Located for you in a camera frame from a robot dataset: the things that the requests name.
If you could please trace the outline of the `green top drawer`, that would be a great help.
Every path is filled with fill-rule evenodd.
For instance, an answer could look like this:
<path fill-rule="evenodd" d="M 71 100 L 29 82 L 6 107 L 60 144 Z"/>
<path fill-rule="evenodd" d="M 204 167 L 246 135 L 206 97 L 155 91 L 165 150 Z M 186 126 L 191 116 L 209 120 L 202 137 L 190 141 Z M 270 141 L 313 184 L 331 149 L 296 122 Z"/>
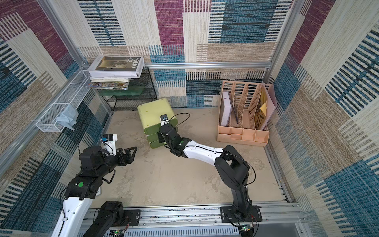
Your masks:
<path fill-rule="evenodd" d="M 176 126 L 178 124 L 178 119 L 173 118 L 169 123 L 172 124 L 173 126 Z M 144 133 L 146 135 L 152 135 L 154 133 L 157 133 L 160 127 L 161 127 L 160 121 L 158 121 L 157 124 L 143 124 Z"/>

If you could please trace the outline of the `green three-drawer cabinet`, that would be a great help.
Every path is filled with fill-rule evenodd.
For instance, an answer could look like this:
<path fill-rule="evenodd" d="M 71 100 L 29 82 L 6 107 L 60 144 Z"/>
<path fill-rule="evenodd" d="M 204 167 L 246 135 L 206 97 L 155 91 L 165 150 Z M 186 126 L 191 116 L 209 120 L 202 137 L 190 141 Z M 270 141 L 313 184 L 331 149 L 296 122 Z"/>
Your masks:
<path fill-rule="evenodd" d="M 137 111 L 142 127 L 143 124 L 157 124 L 163 114 L 167 114 L 170 120 L 177 118 L 166 98 L 139 105 Z"/>

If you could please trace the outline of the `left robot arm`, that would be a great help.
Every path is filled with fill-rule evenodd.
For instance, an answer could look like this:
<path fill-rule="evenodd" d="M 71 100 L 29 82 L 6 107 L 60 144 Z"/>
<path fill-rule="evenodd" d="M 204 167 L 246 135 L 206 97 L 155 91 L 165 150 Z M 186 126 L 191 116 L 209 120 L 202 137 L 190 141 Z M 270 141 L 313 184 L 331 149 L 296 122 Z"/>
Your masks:
<path fill-rule="evenodd" d="M 76 237 L 78 235 L 97 191 L 103 183 L 111 183 L 105 179 L 105 176 L 109 173 L 115 173 L 118 166 L 133 163 L 137 150 L 137 147 L 119 148 L 112 155 L 101 146 L 84 149 L 79 155 L 81 170 L 64 190 L 64 199 L 61 205 L 62 213 L 52 236 Z M 102 237 L 111 227 L 128 229 L 138 226 L 140 213 L 139 209 L 125 210 L 120 201 L 107 201 L 100 207 L 96 218 L 84 236 Z"/>

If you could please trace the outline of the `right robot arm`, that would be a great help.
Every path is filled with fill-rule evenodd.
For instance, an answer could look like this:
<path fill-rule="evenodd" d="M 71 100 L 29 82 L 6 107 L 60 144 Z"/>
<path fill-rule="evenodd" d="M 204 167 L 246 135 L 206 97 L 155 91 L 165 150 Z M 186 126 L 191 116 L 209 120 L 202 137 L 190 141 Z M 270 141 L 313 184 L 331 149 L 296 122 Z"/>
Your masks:
<path fill-rule="evenodd" d="M 181 137 L 171 124 L 163 125 L 158 132 L 172 154 L 186 159 L 196 159 L 214 166 L 222 182 L 231 189 L 233 205 L 221 207 L 223 222 L 261 222 L 258 206 L 252 204 L 248 194 L 250 164 L 231 145 L 213 148 Z"/>

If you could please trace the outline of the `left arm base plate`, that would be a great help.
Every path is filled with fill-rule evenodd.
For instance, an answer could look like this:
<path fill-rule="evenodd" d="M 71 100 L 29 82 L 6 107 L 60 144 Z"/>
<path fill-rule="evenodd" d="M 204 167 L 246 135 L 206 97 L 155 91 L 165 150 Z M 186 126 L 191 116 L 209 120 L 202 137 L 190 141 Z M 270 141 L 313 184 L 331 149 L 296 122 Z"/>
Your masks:
<path fill-rule="evenodd" d="M 140 220 L 140 209 L 124 209 L 122 216 L 117 211 L 100 210 L 93 224 L 95 226 L 126 227 L 138 226 Z"/>

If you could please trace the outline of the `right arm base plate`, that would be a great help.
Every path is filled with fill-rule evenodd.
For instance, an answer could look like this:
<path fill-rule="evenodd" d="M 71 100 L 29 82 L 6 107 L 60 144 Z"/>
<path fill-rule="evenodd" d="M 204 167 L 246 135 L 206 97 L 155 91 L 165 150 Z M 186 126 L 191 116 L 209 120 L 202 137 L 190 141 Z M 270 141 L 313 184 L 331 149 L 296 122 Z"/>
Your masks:
<path fill-rule="evenodd" d="M 246 213 L 234 206 L 221 206 L 220 213 L 223 223 L 261 222 L 263 220 L 260 208 L 251 204 L 248 205 Z"/>

